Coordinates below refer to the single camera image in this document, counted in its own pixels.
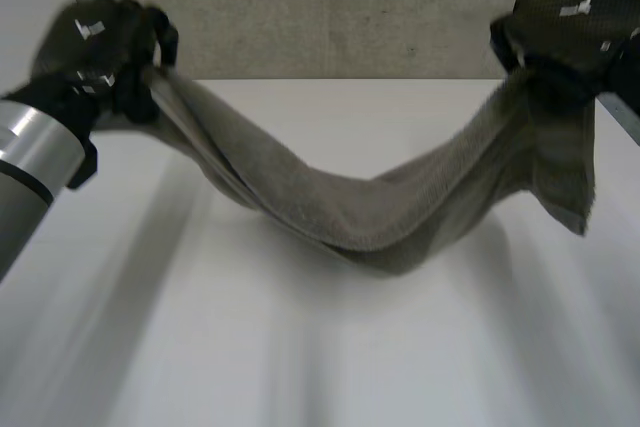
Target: gray towel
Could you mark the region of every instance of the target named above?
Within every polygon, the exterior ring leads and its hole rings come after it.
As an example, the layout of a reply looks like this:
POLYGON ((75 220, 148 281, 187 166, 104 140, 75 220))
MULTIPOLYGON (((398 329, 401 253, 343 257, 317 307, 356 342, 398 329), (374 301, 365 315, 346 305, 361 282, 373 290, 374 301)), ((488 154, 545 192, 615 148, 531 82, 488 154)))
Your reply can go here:
POLYGON ((402 273, 456 241, 492 205, 531 191, 584 234, 594 197, 594 104, 571 111, 537 100, 536 74, 517 71, 469 124, 431 152, 373 179, 308 166, 223 100, 175 71, 147 83, 162 111, 134 128, 181 150, 221 192, 348 261, 402 273))

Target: towel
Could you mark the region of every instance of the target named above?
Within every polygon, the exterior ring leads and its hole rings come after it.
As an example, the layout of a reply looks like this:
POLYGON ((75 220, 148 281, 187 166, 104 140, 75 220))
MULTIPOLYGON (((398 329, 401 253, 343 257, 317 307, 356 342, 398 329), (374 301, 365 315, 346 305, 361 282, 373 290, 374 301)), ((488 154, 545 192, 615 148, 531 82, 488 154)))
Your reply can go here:
POLYGON ((563 108, 542 95, 540 80, 535 71, 515 71, 448 142, 373 179, 307 165, 173 69, 145 73, 161 111, 154 123, 111 116, 98 130, 152 135, 192 158, 238 204, 344 260, 401 274, 523 190, 567 229, 585 233, 594 199, 594 102, 563 108))

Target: white table surface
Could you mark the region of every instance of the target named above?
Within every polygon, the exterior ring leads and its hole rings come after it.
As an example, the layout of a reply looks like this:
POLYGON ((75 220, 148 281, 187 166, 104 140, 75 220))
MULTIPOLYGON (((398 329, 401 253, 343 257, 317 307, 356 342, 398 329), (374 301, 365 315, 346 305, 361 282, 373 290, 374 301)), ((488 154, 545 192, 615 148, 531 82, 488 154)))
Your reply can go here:
MULTIPOLYGON (((62 1, 0 0, 3 88, 62 1)), ((454 133, 495 82, 207 85, 309 163, 370 176, 454 133)), ((640 425, 640 151, 604 109, 596 137, 586 239, 518 195, 389 280, 150 139, 96 137, 99 175, 0 286, 0 426, 640 425)))

